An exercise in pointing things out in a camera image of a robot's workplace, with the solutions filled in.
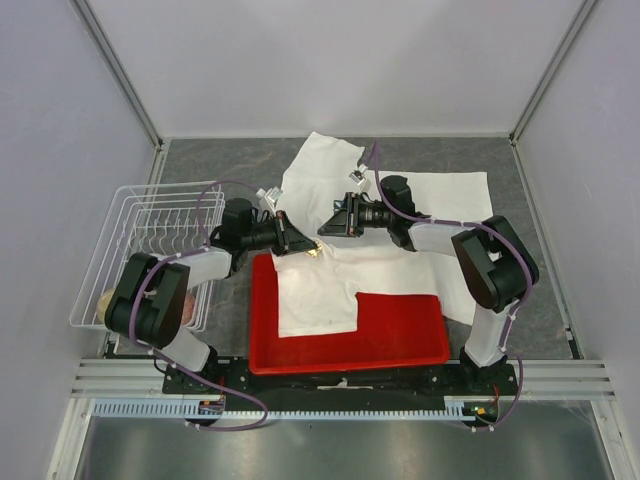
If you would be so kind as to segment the gold leaf brooch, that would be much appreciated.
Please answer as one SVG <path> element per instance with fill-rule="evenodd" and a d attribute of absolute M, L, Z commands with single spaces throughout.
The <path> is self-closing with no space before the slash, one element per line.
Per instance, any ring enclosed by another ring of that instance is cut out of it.
<path fill-rule="evenodd" d="M 312 258 L 317 258 L 320 255 L 320 253 L 322 252 L 322 250 L 323 250 L 322 244 L 319 243 L 319 242 L 315 242 L 314 243 L 314 247 L 309 249 L 309 250 L 307 250 L 306 254 L 309 255 Z"/>

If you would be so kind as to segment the white t-shirt daisy print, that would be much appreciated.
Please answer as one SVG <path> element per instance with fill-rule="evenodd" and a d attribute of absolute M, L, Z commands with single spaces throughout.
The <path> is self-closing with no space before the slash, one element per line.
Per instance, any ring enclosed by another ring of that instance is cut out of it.
<path fill-rule="evenodd" d="M 445 317 L 471 325 L 476 302 L 442 226 L 423 229 L 423 251 L 412 246 L 411 224 L 404 218 L 393 226 L 365 228 L 359 237 L 319 235 L 334 215 L 335 202 L 356 191 L 349 176 L 363 153 L 359 146 L 313 132 L 283 174 L 277 206 L 321 251 L 315 257 L 298 253 L 273 259 L 279 337 L 356 331 L 359 293 L 434 295 Z"/>

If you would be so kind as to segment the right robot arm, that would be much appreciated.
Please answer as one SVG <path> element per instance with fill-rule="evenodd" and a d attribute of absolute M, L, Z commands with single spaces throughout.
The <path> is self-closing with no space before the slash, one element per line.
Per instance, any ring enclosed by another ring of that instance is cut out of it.
<path fill-rule="evenodd" d="M 347 192 L 321 236 L 357 238 L 367 228 L 385 229 L 392 242 L 410 252 L 440 253 L 457 260 L 476 303 L 471 333 L 461 349 L 458 381 L 467 392 L 483 392 L 494 381 L 492 366 L 506 359 L 517 312 L 539 280 L 538 267 L 519 236 L 500 215 L 482 222 L 439 220 L 420 213 L 408 179 L 386 176 L 376 182 L 380 198 Z"/>

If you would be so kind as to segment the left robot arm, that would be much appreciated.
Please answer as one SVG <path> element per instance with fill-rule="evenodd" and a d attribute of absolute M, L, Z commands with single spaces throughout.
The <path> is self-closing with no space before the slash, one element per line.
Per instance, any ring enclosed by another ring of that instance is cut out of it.
<path fill-rule="evenodd" d="M 185 382 L 196 392 L 211 392 L 220 378 L 213 364 L 217 352 L 182 324 L 187 293 L 232 276 L 250 251 L 268 249 L 286 256 L 318 248 L 285 212 L 261 213 L 249 200 L 234 198 L 198 249 L 168 257 L 133 254 L 106 306 L 104 324 L 132 343 L 150 347 L 175 368 L 186 368 Z"/>

